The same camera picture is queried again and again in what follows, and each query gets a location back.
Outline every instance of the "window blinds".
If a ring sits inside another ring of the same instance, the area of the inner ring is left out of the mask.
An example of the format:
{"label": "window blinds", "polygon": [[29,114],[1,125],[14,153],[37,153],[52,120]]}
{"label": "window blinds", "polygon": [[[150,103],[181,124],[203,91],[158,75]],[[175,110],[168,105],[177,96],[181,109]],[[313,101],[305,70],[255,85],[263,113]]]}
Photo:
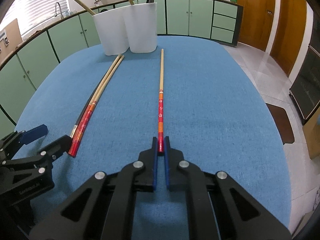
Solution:
{"label": "window blinds", "polygon": [[54,16],[55,2],[59,2],[62,12],[68,10],[67,0],[15,0],[0,24],[4,29],[15,18],[18,19],[21,35],[46,19]]}

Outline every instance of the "blue tablecloth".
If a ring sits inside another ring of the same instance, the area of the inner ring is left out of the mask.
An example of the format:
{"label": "blue tablecloth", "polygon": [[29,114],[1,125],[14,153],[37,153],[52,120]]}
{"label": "blue tablecloth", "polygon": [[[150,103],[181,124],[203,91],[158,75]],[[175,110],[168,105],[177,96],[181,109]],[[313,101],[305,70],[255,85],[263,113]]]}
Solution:
{"label": "blue tablecloth", "polygon": [[[104,91],[85,131],[77,157],[53,164],[55,188],[32,200],[37,220],[96,171],[120,171],[151,147],[157,136],[160,50],[164,49],[164,134],[171,146],[203,171],[228,172],[288,226],[291,188],[283,145],[261,96],[225,49],[209,40],[162,36],[156,51],[129,50]],[[22,113],[17,130],[44,123],[45,138],[16,155],[30,156],[70,134],[93,89],[115,56],[102,46],[63,60],[45,79]],[[139,193],[132,239],[188,239],[184,194],[165,189],[159,160],[154,194]]]}

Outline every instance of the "metal bolt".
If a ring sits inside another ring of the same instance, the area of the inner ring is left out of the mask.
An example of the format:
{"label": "metal bolt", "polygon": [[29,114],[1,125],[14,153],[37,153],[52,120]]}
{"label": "metal bolt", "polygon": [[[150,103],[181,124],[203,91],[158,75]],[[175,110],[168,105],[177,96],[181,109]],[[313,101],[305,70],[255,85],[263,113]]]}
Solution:
{"label": "metal bolt", "polygon": [[189,167],[189,163],[187,161],[181,161],[179,162],[179,166],[182,168],[187,168]]}
{"label": "metal bolt", "polygon": [[40,174],[42,174],[42,173],[44,173],[44,172],[45,172],[45,168],[40,168],[40,169],[39,169],[39,173],[40,173]]}
{"label": "metal bolt", "polygon": [[227,175],[224,171],[219,171],[219,172],[217,173],[217,177],[218,177],[219,179],[226,179],[227,176],[228,176],[228,175]]}
{"label": "metal bolt", "polygon": [[133,163],[133,166],[135,167],[135,168],[141,168],[141,167],[143,167],[143,162],[142,161],[135,161],[134,163]]}
{"label": "metal bolt", "polygon": [[94,177],[95,177],[96,179],[103,179],[105,175],[106,175],[106,174],[105,174],[103,171],[98,171],[98,172],[96,172],[96,174],[94,175]]}

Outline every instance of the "faucet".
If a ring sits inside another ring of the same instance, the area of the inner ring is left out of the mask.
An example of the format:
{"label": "faucet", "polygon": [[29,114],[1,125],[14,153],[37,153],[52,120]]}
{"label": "faucet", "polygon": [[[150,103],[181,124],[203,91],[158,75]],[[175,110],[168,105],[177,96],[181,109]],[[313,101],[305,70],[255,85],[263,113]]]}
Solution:
{"label": "faucet", "polygon": [[58,2],[55,3],[54,7],[55,7],[55,13],[54,13],[54,16],[56,17],[58,14],[57,14],[57,4],[59,5],[59,9],[60,9],[60,17],[61,17],[61,20],[63,19],[63,15],[62,15],[62,11],[61,11],[61,6]]}

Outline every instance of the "tiled floor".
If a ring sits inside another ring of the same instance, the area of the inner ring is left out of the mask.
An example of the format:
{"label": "tiled floor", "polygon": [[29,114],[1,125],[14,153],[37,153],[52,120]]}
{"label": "tiled floor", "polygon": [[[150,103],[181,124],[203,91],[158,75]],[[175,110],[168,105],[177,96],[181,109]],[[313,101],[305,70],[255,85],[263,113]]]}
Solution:
{"label": "tiled floor", "polygon": [[310,160],[306,139],[298,112],[289,97],[292,83],[267,53],[238,43],[236,48],[225,49],[240,65],[266,103],[284,108],[288,114],[295,142],[285,144],[291,181],[291,216],[289,230],[292,233],[301,217],[315,209],[316,195],[320,194],[320,158]]}

